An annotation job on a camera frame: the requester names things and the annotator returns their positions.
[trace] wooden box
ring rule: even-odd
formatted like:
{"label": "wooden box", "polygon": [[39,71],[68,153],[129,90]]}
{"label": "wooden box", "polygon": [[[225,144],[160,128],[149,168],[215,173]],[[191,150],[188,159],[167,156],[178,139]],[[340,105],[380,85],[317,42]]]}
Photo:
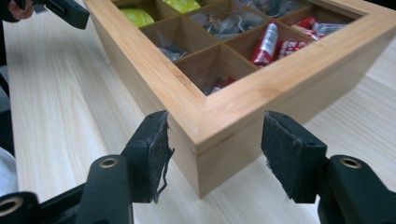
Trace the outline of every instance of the wooden box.
{"label": "wooden box", "polygon": [[[271,18],[237,1],[197,2],[201,8],[182,14],[162,0],[85,0],[108,59],[142,112],[169,111],[174,160],[199,197],[262,156],[264,110],[310,120],[354,88],[396,31],[390,9],[360,0],[306,1],[276,24],[280,38],[310,44],[260,69],[249,58]],[[130,6],[155,22],[137,28],[120,12]],[[262,23],[222,40],[191,19],[236,10],[259,14]],[[347,26],[314,41],[290,28],[307,16]],[[156,47],[157,32],[189,54],[171,62]],[[205,95],[228,77],[236,81]]]}

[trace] table surface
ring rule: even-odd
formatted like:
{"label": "table surface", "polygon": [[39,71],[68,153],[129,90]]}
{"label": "table surface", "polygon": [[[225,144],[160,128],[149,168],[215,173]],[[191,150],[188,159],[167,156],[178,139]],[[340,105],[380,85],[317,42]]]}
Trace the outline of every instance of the table surface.
{"label": "table surface", "polygon": [[[86,30],[50,12],[5,23],[20,190],[40,202],[83,183],[91,163],[119,154],[144,116]],[[304,126],[328,157],[366,161],[396,191],[396,38],[358,86]],[[135,223],[318,223],[316,204],[295,204],[264,156],[198,199],[173,161],[159,203],[134,203]]]}

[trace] wooden frame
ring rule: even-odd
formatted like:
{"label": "wooden frame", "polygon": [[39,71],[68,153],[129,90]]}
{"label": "wooden frame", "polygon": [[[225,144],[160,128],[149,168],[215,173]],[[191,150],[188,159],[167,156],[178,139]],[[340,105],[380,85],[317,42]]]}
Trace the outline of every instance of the wooden frame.
{"label": "wooden frame", "polygon": [[[115,3],[119,6],[131,2],[148,1]],[[163,7],[161,0],[150,2]],[[142,112],[147,115],[163,109],[169,111],[170,145],[176,149],[174,160],[199,197],[262,155],[264,110],[283,112],[305,123],[353,89],[395,36],[396,13],[390,9],[360,0],[312,2],[354,21],[261,70],[248,64],[238,66],[249,75],[236,75],[235,83],[205,96],[193,78],[185,74],[189,69],[183,69],[183,63],[187,63],[188,58],[184,62],[170,62],[142,33],[146,28],[136,28],[115,3],[85,0],[108,59]],[[164,20],[180,19],[170,16]],[[284,17],[280,21],[290,20],[296,19]],[[252,34],[253,31],[238,38]],[[294,32],[289,35],[305,38]],[[212,43],[212,50],[227,57],[219,65],[222,69],[248,62],[246,56],[243,57],[248,53],[238,52],[243,48],[233,41],[227,43],[235,45],[234,48],[225,48],[218,40]]]}

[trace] black device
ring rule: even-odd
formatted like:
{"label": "black device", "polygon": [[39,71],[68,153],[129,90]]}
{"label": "black device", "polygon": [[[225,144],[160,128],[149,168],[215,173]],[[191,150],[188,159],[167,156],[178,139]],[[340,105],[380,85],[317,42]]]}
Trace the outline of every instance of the black device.
{"label": "black device", "polygon": [[173,155],[167,129],[166,111],[148,115],[121,155],[97,159],[86,183],[46,202],[38,203],[33,192],[1,197],[0,223],[134,223],[132,203],[158,202],[167,185],[165,175]]}
{"label": "black device", "polygon": [[[32,0],[34,5],[46,6],[58,17],[78,28],[87,27],[90,12],[73,0]],[[26,8],[26,0],[15,0],[21,9]]]}
{"label": "black device", "polygon": [[321,223],[396,223],[396,194],[359,159],[325,157],[327,146],[291,117],[266,111],[262,151],[296,203],[320,197]]}

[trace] wooden table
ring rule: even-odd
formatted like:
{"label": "wooden table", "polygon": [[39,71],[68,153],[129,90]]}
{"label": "wooden table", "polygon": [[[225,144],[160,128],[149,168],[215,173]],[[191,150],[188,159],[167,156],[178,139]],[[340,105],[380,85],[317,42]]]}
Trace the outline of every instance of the wooden table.
{"label": "wooden table", "polygon": [[[143,119],[91,23],[50,12],[5,23],[20,190],[41,202],[83,183],[91,163],[120,153]],[[366,161],[396,191],[396,38],[360,84],[305,124],[328,156]],[[316,204],[287,199],[261,157],[199,200],[173,161],[158,204],[135,223],[318,223]]]}

